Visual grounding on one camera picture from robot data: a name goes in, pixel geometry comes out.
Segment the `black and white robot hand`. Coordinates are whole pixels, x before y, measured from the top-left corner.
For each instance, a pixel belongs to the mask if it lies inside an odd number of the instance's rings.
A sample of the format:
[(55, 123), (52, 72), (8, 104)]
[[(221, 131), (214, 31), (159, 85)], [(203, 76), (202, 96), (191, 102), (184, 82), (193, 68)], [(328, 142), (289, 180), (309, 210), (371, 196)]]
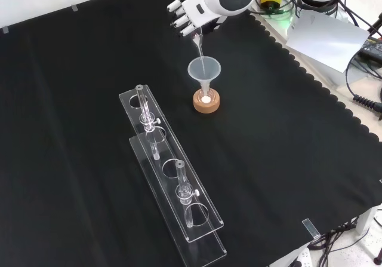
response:
[(170, 26), (187, 36), (196, 29), (222, 17), (244, 12), (254, 0), (175, 0), (167, 11), (175, 15)]

